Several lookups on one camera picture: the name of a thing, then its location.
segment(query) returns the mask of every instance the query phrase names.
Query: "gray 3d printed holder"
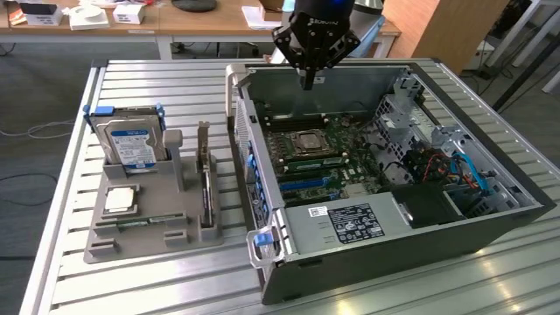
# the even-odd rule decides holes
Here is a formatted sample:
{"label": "gray 3d printed holder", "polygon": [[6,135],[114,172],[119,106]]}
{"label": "gray 3d printed holder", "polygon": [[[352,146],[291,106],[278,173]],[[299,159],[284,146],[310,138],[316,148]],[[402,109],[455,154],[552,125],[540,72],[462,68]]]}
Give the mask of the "gray 3d printed holder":
{"label": "gray 3d printed holder", "polygon": [[84,254],[87,263],[223,243],[216,160],[208,150],[208,123],[199,124],[195,157],[180,157],[182,145],[182,131],[164,131],[171,160],[156,163],[156,172],[131,175],[122,164],[103,166]]}

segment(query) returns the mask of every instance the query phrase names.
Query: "white label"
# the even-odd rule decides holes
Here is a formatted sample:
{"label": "white label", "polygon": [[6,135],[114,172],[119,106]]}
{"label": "white label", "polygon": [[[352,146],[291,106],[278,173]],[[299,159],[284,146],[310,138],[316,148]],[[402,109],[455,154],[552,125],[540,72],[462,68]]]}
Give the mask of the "white label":
{"label": "white label", "polygon": [[123,165],[135,165],[138,169],[154,166],[156,156],[147,144],[148,130],[114,131],[111,136]]}
{"label": "white label", "polygon": [[310,208],[310,216],[318,217],[320,215],[327,215],[327,207]]}
{"label": "white label", "polygon": [[130,30],[128,31],[130,34],[155,34],[155,31],[150,31],[150,30]]}

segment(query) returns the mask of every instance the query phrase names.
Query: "aluminum extrusion table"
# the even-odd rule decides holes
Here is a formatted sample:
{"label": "aluminum extrusion table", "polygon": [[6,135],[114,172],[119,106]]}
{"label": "aluminum extrusion table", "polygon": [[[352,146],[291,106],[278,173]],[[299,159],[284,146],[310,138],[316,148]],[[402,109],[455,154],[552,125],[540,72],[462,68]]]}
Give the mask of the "aluminum extrusion table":
{"label": "aluminum extrusion table", "polygon": [[[83,262],[103,150],[79,111],[22,314],[558,314],[559,208],[476,254],[290,303],[260,304],[226,129],[224,69],[232,62],[259,60],[110,61],[91,69],[82,101],[82,106],[162,103],[168,128],[183,131],[186,156],[195,154],[198,122],[210,121],[226,243],[123,261]],[[452,72],[430,59],[419,62],[547,194],[560,201],[559,169]],[[426,105],[440,122],[450,121],[431,96]]]}

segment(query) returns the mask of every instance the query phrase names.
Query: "hard drive label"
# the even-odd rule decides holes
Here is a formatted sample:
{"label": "hard drive label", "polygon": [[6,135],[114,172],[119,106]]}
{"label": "hard drive label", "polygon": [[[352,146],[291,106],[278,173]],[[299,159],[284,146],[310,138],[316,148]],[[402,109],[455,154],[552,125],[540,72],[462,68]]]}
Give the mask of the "hard drive label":
{"label": "hard drive label", "polygon": [[147,144],[148,130],[114,131],[111,136],[123,165],[134,169],[144,169],[156,165],[155,150]]}

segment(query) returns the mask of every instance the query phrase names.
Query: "circuit board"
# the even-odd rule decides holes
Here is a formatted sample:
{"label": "circuit board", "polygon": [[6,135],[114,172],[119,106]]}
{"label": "circuit board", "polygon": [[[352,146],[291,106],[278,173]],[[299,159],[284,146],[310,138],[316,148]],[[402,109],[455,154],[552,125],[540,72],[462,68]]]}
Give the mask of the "circuit board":
{"label": "circuit board", "polygon": [[[387,185],[366,138],[364,121],[351,115],[266,129],[267,148],[287,207],[375,194]],[[299,126],[314,129],[294,130]]]}

